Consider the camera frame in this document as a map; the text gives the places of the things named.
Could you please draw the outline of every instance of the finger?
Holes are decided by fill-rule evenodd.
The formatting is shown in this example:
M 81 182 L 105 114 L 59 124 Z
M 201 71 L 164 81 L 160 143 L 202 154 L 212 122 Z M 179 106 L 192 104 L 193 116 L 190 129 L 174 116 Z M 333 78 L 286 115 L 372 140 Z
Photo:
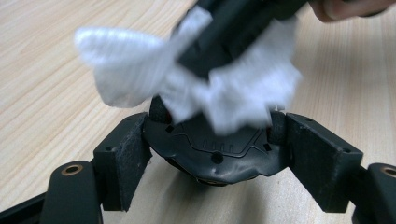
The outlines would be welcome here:
M 309 5 L 311 5 L 312 9 L 314 10 L 315 15 L 318 17 L 318 19 L 320 21 L 323 21 L 323 22 L 334 21 L 325 12 L 324 7 L 323 7 L 323 0 L 310 1 Z
M 323 9 L 328 17 L 339 21 L 375 13 L 395 2 L 396 0 L 324 0 Z

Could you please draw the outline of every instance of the white tissue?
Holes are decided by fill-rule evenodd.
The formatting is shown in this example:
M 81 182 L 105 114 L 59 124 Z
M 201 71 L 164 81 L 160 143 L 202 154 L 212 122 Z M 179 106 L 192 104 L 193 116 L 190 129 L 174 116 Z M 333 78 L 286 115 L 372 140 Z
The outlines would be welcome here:
M 273 21 L 238 60 L 213 69 L 205 81 L 177 58 L 211 20 L 195 7 L 167 41 L 137 31 L 88 27 L 77 30 L 75 42 L 94 68 L 107 105 L 135 107 L 160 94 L 174 122 L 202 111 L 219 134 L 269 124 L 269 108 L 287 106 L 301 77 L 290 61 L 296 19 Z

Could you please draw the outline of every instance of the screw hole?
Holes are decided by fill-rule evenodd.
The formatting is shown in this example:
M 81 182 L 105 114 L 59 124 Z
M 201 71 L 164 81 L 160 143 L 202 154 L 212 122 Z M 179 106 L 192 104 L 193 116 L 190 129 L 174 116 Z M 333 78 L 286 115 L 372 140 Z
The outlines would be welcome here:
M 211 159 L 215 164 L 221 164 L 224 161 L 223 155 L 219 152 L 213 153 Z
M 395 169 L 392 169 L 390 167 L 383 167 L 381 170 L 384 174 L 396 178 L 396 170 Z
M 82 170 L 83 166 L 76 164 L 67 166 L 62 170 L 62 175 L 75 175 L 78 174 Z

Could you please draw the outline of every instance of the wooden table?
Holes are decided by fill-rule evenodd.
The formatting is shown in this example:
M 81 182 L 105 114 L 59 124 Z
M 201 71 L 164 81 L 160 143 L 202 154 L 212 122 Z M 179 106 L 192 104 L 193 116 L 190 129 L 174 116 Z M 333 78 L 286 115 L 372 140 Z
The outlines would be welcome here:
M 0 211 L 47 188 L 50 173 L 92 150 L 124 117 L 104 105 L 73 45 L 80 26 L 166 37 L 191 0 L 0 3 Z M 365 153 L 396 164 L 396 10 L 333 24 L 300 13 L 294 63 L 304 74 L 288 111 L 315 119 Z M 292 172 L 225 188 L 201 186 L 154 156 L 128 213 L 105 223 L 350 223 L 321 212 Z

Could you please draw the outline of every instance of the hole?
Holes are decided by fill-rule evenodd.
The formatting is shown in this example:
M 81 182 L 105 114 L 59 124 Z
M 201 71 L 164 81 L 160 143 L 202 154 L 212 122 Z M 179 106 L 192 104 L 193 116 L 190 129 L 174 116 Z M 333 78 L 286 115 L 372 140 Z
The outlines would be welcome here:
M 221 164 L 224 161 L 222 154 L 219 152 L 213 153 L 211 159 L 215 164 Z
M 82 170 L 83 166 L 79 164 L 69 165 L 62 170 L 62 175 L 75 175 Z
M 390 167 L 382 167 L 382 172 L 386 175 L 396 178 L 396 170 Z
M 272 151 L 270 145 L 268 143 L 264 144 L 265 151 Z
M 67 168 L 67 169 L 66 169 L 66 172 L 67 172 L 68 174 L 70 174 L 70 173 L 74 173 L 74 172 L 77 171 L 77 170 L 78 170 L 78 167 L 77 167 L 77 166 L 72 166 L 72 167 Z
M 175 128 L 172 125 L 169 125 L 168 127 L 166 127 L 166 132 L 167 133 L 171 133 Z

